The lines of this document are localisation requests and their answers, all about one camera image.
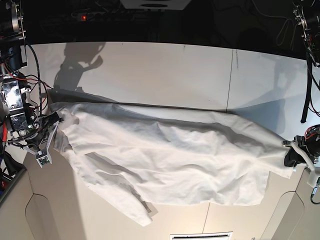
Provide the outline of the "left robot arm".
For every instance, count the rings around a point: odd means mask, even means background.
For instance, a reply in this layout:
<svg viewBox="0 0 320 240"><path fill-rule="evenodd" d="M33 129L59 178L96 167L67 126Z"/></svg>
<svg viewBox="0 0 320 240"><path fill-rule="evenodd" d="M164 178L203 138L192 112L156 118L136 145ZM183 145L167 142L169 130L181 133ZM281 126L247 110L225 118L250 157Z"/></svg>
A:
<svg viewBox="0 0 320 240"><path fill-rule="evenodd" d="M302 41L306 50L307 86L300 122L307 121L308 111L317 116L320 112L314 107L312 100L312 86L320 88L320 82L313 75L313 67L320 67L320 4L313 0L306 3L304 0L293 2L292 10L297 25L302 29ZM307 154L315 164L320 157L320 125L307 128L303 136L294 137L298 147Z"/></svg>

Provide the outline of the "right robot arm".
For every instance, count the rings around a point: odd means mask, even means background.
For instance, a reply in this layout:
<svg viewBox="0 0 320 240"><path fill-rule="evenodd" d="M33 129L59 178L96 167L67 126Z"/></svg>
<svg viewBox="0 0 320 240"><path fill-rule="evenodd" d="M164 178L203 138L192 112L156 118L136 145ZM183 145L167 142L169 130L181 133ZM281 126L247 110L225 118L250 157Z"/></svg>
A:
<svg viewBox="0 0 320 240"><path fill-rule="evenodd" d="M20 1L0 2L0 102L4 113L0 124L2 132L11 135L4 142L40 152L49 146L54 127L61 119L57 114L44 114L49 85L40 74L21 72L28 65L21 48L30 47L23 22Z"/></svg>

